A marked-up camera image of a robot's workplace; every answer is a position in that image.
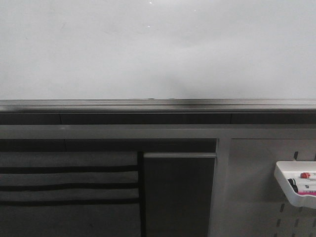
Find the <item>whiteboard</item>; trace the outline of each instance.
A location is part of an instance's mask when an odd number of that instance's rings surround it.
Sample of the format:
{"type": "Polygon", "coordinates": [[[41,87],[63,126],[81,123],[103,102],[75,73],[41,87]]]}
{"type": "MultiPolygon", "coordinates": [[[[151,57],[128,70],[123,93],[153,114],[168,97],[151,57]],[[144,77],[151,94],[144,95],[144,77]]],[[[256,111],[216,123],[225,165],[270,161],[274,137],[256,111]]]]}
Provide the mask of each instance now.
{"type": "Polygon", "coordinates": [[[314,0],[0,0],[0,99],[316,98],[314,0]]]}

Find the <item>gray fabric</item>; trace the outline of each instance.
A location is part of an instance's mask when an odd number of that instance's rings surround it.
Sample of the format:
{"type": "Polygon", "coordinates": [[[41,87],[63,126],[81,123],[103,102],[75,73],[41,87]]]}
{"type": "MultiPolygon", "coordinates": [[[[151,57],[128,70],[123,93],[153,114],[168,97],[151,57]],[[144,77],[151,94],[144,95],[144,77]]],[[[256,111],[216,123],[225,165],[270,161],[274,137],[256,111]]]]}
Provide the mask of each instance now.
{"type": "MultiPolygon", "coordinates": [[[[136,165],[136,153],[0,153],[0,167],[136,165]]],[[[112,173],[0,174],[1,186],[64,183],[136,183],[137,171],[112,173]]],[[[0,192],[2,201],[137,198],[138,189],[65,189],[0,192]]],[[[1,237],[139,237],[139,204],[0,205],[1,237]]]]}

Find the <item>black stripe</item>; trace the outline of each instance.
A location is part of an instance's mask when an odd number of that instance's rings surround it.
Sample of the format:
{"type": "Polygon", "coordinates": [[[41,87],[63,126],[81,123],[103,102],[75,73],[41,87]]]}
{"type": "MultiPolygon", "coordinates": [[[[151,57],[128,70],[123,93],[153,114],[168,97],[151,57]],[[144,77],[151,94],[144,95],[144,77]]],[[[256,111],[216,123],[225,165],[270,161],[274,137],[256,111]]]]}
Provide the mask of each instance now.
{"type": "Polygon", "coordinates": [[[146,196],[145,196],[145,180],[144,180],[144,154],[137,153],[138,163],[138,195],[140,208],[141,237],[146,237],[146,196]]]}
{"type": "Polygon", "coordinates": [[[61,200],[61,201],[0,201],[5,206],[64,206],[64,205],[104,205],[138,203],[138,198],[126,199],[92,199],[92,200],[61,200]]]}
{"type": "Polygon", "coordinates": [[[62,189],[136,189],[138,183],[115,183],[115,184],[95,184],[95,183],[70,183],[52,184],[38,186],[0,186],[0,191],[52,191],[62,189]]]}
{"type": "Polygon", "coordinates": [[[70,166],[70,167],[0,167],[0,174],[55,174],[87,172],[137,171],[137,165],[125,166],[70,166]]]}

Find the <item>white plastic holder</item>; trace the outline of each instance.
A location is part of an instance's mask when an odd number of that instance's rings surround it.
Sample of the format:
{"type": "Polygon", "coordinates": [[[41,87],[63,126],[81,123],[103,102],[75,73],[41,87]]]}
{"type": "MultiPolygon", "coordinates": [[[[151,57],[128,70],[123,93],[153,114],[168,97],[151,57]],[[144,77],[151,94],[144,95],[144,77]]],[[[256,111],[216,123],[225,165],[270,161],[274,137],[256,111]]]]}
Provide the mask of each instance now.
{"type": "Polygon", "coordinates": [[[288,182],[290,178],[299,178],[303,172],[316,173],[316,161],[278,161],[276,163],[275,178],[290,204],[296,207],[304,206],[316,209],[316,196],[299,195],[294,192],[288,182]]]}

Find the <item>metal handle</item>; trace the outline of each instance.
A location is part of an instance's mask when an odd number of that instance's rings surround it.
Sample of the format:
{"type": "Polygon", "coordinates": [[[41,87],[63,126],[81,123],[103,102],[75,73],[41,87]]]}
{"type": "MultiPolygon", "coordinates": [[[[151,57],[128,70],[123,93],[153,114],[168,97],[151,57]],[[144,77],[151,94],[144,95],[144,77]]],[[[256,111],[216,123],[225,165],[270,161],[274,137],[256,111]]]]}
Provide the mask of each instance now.
{"type": "Polygon", "coordinates": [[[216,153],[144,153],[144,158],[216,158],[216,153]]]}

